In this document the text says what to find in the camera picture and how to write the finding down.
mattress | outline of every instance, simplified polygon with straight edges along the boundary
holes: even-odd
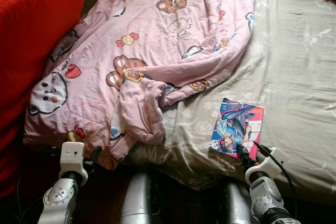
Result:
[[[165,143],[137,144],[124,162],[150,164],[196,190],[243,180],[238,160],[208,149],[227,97],[265,108],[260,142],[288,154],[300,199],[336,205],[335,3],[255,1],[252,38],[231,77],[165,108]],[[290,197],[285,177],[276,181]]]

cartoon print blanket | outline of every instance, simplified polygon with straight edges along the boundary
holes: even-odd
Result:
[[[163,143],[160,108],[230,76],[253,11],[254,0],[98,0],[63,39],[78,39],[65,61],[34,87],[25,144],[81,141],[114,169],[137,141]]]

red sofa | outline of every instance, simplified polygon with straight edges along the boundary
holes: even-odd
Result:
[[[80,18],[84,0],[0,0],[0,198],[23,162],[24,112],[46,56]]]

